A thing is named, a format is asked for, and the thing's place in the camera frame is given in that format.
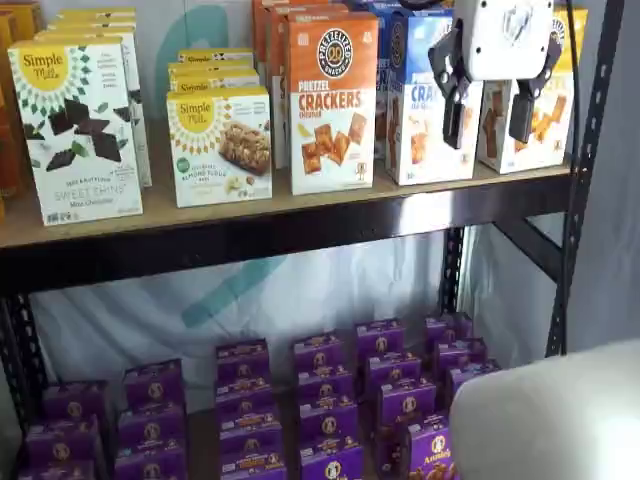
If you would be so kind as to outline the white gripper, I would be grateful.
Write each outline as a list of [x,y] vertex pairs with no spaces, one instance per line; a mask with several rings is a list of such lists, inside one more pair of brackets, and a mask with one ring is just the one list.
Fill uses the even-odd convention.
[[435,82],[445,99],[446,144],[461,148],[466,111],[463,100],[471,79],[518,80],[509,135],[522,143],[529,141],[535,101],[562,53],[558,35],[551,33],[553,11],[552,1],[454,3],[451,29],[428,51]]

